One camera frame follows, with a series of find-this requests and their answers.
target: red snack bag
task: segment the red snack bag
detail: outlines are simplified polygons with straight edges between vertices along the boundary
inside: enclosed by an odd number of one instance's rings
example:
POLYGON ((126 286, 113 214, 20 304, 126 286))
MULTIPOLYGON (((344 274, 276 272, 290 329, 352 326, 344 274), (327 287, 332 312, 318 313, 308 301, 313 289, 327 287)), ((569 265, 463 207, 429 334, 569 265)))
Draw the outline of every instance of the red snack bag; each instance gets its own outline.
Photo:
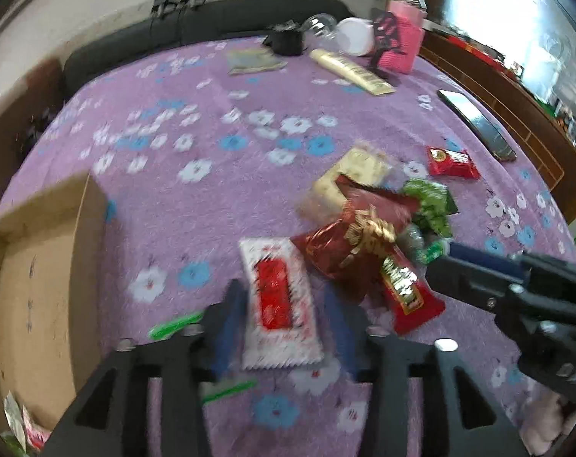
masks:
POLYGON ((444 312, 444 301, 433 295, 424 280, 420 280, 413 265, 397 245, 381 266, 385 300, 394 313, 394 330, 398 335, 419 328, 423 323, 444 312))
POLYGON ((339 218, 292 242, 319 271, 340 280, 361 301, 378 284, 381 263, 420 203, 389 189, 363 186, 346 175, 335 183, 347 198, 339 218))
POLYGON ((479 171, 467 152, 458 153, 428 146, 427 156, 429 158, 430 173, 433 175, 480 178, 479 171))
POLYGON ((292 328, 292 304, 286 263, 278 257, 268 257, 261 259, 254 268, 263 326, 268 329, 292 328))

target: red chocolate bar wrapper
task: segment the red chocolate bar wrapper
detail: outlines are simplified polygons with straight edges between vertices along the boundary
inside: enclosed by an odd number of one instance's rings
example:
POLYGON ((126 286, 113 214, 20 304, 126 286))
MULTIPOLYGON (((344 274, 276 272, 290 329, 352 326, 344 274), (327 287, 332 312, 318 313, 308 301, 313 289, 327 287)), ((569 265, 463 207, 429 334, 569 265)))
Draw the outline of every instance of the red chocolate bar wrapper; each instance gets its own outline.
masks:
POLYGON ((447 149, 427 147, 430 174, 454 177, 480 178, 474 162, 467 152, 458 153, 447 149))
POLYGON ((414 266, 397 246, 393 246, 381 266, 387 305, 394 313, 394 330, 398 335, 419 328, 444 312, 444 301, 433 295, 414 266))
POLYGON ((361 302, 378 284, 378 270, 396 235, 419 209, 419 200, 389 189, 358 184, 339 175, 336 184, 347 198, 338 220, 292 242, 325 276, 339 280, 361 302))

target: red candy wrapper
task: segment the red candy wrapper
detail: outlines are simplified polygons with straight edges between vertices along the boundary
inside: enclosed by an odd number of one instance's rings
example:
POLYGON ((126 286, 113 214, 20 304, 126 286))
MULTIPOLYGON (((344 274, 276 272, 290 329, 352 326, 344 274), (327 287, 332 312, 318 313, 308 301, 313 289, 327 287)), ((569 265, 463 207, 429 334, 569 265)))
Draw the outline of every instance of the red candy wrapper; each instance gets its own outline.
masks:
POLYGON ((319 271, 340 281, 360 302, 378 285, 381 263, 420 203, 388 189, 363 186, 346 175, 339 175, 335 183, 347 198, 338 220, 292 242, 319 271))
POLYGON ((434 296, 427 283, 419 279, 413 265, 397 246, 393 246, 390 256, 385 258, 381 277, 398 335, 419 328, 444 312, 444 301, 434 296))
POLYGON ((242 239, 249 280, 243 368, 284 368, 323 357, 305 263, 290 239, 242 239))
POLYGON ((480 178, 480 174, 468 153, 458 153, 447 149, 427 147, 430 173, 433 175, 453 175, 454 177, 480 178))

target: cream tube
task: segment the cream tube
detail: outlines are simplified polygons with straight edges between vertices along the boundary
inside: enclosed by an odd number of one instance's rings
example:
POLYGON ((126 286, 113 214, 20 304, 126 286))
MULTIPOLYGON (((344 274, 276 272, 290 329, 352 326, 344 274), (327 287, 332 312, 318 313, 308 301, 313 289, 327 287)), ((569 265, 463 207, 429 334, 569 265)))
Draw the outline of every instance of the cream tube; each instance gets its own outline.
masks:
POLYGON ((387 84, 383 79, 378 78, 372 72, 368 72, 364 67, 360 67, 344 56, 319 48, 309 53, 309 56, 323 68, 344 77, 370 94, 380 96, 381 94, 395 91, 391 84, 387 84))

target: screw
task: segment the screw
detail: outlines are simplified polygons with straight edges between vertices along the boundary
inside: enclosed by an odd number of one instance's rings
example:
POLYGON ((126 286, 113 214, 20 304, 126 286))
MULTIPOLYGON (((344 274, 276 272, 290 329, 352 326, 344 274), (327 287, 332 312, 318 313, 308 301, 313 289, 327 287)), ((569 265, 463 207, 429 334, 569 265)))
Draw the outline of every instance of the screw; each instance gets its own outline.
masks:
POLYGON ((508 287, 508 289, 510 289, 512 292, 514 292, 515 294, 522 294, 525 289, 523 288, 522 285, 518 285, 517 283, 511 283, 508 287))
POLYGON ((557 331, 557 326, 552 321, 548 320, 540 322, 539 328, 541 328, 541 330, 545 333, 554 333, 557 331))
POLYGON ((121 338, 116 345, 116 350, 119 352, 128 352, 134 350, 136 347, 136 341, 133 338, 121 338))
POLYGON ((371 337, 387 337, 389 331, 383 328, 383 326, 370 325, 366 327, 366 333, 371 337))
POLYGON ((434 342, 434 346, 440 352, 454 352, 459 345, 452 338, 439 338, 434 342))
POLYGON ((186 325, 182 329, 182 335, 184 335, 185 337, 192 337, 192 336, 199 335, 202 333, 203 333, 203 326, 201 326, 199 323, 193 323, 192 325, 186 325))

